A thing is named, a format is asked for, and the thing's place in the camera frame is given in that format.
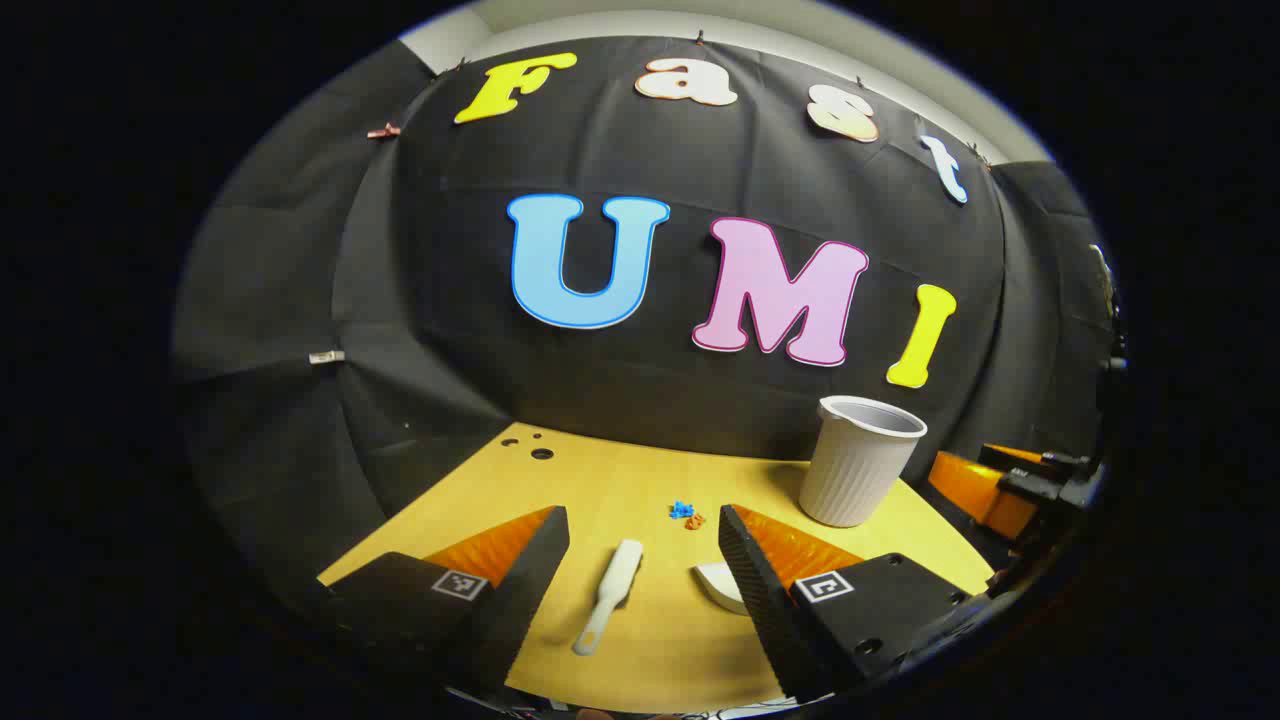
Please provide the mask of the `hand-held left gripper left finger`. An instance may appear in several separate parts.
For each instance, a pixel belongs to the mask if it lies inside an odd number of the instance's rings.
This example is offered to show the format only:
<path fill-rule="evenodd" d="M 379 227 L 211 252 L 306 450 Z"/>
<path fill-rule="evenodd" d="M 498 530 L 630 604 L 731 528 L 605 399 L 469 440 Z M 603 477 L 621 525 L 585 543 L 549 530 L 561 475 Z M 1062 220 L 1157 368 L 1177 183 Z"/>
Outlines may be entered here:
<path fill-rule="evenodd" d="M 317 624 L 399 692 L 500 689 L 570 548 L 547 506 L 434 553 L 379 553 L 319 589 Z"/>

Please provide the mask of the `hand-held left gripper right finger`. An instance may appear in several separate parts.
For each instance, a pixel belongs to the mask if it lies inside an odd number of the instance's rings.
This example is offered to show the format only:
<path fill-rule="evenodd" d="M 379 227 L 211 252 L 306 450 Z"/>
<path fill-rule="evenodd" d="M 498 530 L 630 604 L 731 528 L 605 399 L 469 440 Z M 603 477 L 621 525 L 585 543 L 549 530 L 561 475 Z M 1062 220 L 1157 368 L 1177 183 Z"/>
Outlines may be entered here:
<path fill-rule="evenodd" d="M 718 543 L 781 689 L 804 703 L 911 670 L 991 606 L 905 553 L 861 559 L 737 503 Z"/>

